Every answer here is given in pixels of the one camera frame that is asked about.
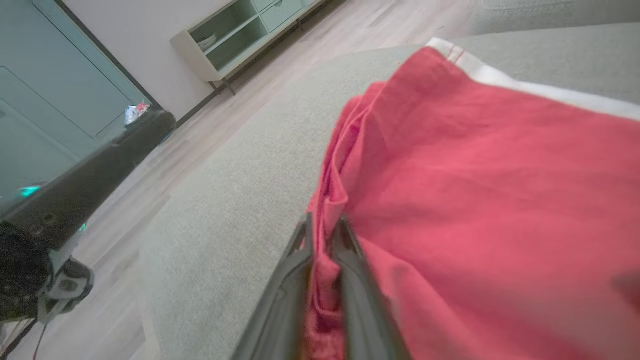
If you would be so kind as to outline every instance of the cabinet leg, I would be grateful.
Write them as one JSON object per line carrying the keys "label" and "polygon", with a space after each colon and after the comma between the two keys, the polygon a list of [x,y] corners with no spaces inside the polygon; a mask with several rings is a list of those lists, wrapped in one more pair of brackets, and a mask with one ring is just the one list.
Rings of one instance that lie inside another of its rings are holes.
{"label": "cabinet leg", "polygon": [[231,91],[231,94],[233,96],[236,96],[236,91],[234,90],[234,88],[231,87],[231,84],[229,83],[229,80],[227,80],[227,78],[222,78],[222,82],[229,89],[229,91]]}

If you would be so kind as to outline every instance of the light wood flooring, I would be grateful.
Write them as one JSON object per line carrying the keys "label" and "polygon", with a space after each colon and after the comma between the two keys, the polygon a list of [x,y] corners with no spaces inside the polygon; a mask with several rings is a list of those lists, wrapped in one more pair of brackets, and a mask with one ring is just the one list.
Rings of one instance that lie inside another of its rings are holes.
{"label": "light wood flooring", "polygon": [[[138,277],[139,234],[172,190],[270,99],[317,63],[371,49],[464,36],[473,0],[344,0],[327,6],[156,149],[88,223],[74,256],[91,295],[47,329],[39,359],[162,359]],[[31,359],[40,324],[10,359]]]}

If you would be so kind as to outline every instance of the door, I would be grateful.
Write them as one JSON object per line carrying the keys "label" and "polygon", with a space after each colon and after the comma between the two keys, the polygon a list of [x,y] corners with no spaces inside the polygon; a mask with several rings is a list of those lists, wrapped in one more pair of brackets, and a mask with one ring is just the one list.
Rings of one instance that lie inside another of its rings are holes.
{"label": "door", "polygon": [[132,104],[32,0],[0,0],[0,196],[64,173]]}

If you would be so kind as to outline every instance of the white wall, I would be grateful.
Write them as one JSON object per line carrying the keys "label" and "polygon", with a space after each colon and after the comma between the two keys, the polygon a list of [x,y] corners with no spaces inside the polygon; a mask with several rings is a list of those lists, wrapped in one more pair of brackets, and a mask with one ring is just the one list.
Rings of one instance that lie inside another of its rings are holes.
{"label": "white wall", "polygon": [[230,0],[65,0],[116,59],[180,119],[212,92],[169,39]]}

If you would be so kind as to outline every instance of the gray fabric surface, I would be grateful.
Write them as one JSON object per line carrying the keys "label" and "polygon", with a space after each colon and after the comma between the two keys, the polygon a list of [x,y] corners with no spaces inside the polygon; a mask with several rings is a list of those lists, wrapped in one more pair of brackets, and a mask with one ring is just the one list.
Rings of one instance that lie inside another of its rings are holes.
{"label": "gray fabric surface", "polygon": [[640,21],[638,0],[481,0],[472,34]]}
{"label": "gray fabric surface", "polygon": [[342,107],[418,48],[360,53],[316,68],[173,192],[140,253],[167,360],[229,358],[304,214]]}
{"label": "gray fabric surface", "polygon": [[[454,42],[524,81],[640,103],[640,25]],[[141,276],[167,360],[227,359],[316,187],[347,100],[419,46],[353,54],[278,94],[184,181],[143,235]]]}

